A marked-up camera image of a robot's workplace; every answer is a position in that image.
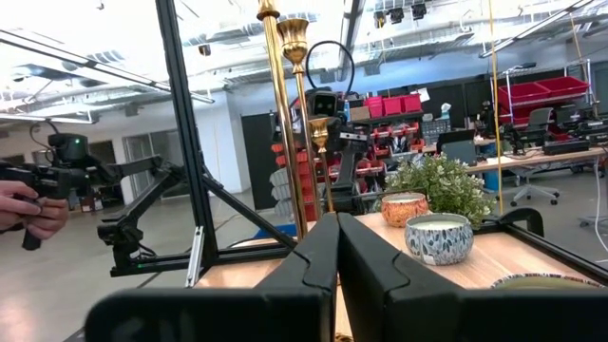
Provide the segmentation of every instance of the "blue patterned candle jar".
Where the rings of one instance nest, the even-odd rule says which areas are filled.
[[[473,229],[467,218],[430,214],[408,219],[406,244],[415,258],[428,265],[463,261],[473,248]]]

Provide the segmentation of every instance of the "wooden table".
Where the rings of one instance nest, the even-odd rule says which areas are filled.
[[[592,147],[588,151],[564,153],[556,156],[546,156],[542,153],[540,147],[528,148],[526,156],[518,157],[501,157],[501,168],[509,169],[520,166],[538,165],[550,162],[568,162],[593,159],[606,154],[601,147]],[[481,161],[476,166],[468,167],[470,173],[484,172],[498,169],[498,158],[488,158],[487,161]]]
[[[395,248],[410,255],[403,228],[389,227],[379,213],[357,218]],[[251,288],[280,263],[281,260],[270,260],[214,266],[204,275],[197,287]],[[586,278],[554,258],[504,233],[476,236],[470,255],[460,264],[428,267],[438,275],[468,289],[488,288],[494,281],[518,273],[556,273]],[[335,327],[337,333],[352,335],[344,297],[339,288]]]

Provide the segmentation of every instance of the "human hand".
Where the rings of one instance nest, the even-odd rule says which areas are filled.
[[[23,200],[14,199],[15,195],[33,200],[38,198],[34,189],[20,181],[0,180],[0,230],[7,230],[21,222],[23,216],[41,213],[40,207]]]
[[[67,200],[39,199],[42,212],[37,216],[24,218],[24,225],[35,237],[48,239],[64,228],[69,216]]]

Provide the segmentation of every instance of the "brass pole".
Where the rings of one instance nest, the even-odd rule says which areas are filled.
[[[308,52],[306,44],[306,28],[308,21],[304,19],[288,19],[276,25],[279,37],[283,42],[283,56],[294,65],[292,71],[297,83],[297,96],[300,99],[300,112],[302,113],[302,130],[308,153],[308,168],[311,174],[313,188],[314,214],[321,219],[321,198],[317,193],[316,167],[314,162],[313,143],[311,142],[310,128],[308,126],[308,106],[306,104],[306,89],[304,88],[304,66],[302,61]]]
[[[294,134],[292,132],[292,115],[289,112],[287,102],[287,90],[285,88],[285,74],[283,62],[278,48],[278,33],[276,31],[276,18],[279,12],[275,8],[274,0],[259,0],[257,20],[264,26],[266,46],[268,48],[268,59],[270,62],[273,86],[275,88],[276,110],[281,123],[281,136],[283,140],[283,151],[285,153],[285,168],[289,176],[289,186],[292,191],[292,206],[294,209],[295,228],[297,239],[302,240],[308,232],[306,212],[304,209],[304,198],[301,192],[300,178],[297,172],[297,159],[295,154]]]
[[[327,158],[325,153],[327,149],[325,144],[327,139],[330,137],[330,133],[327,130],[327,123],[330,118],[320,118],[310,120],[309,124],[313,129],[311,139],[314,144],[319,147],[319,154],[321,155],[321,161],[323,162],[323,177],[325,179],[325,193],[327,194],[327,203],[330,213],[333,213],[333,200],[332,200],[332,180],[330,179],[330,169],[327,167]]]

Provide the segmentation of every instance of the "potted plant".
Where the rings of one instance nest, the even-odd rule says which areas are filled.
[[[425,156],[417,164],[402,161],[387,179],[388,191],[427,189],[428,207],[434,213],[451,213],[478,227],[496,204],[485,197],[484,180],[467,174],[466,166],[445,155]]]

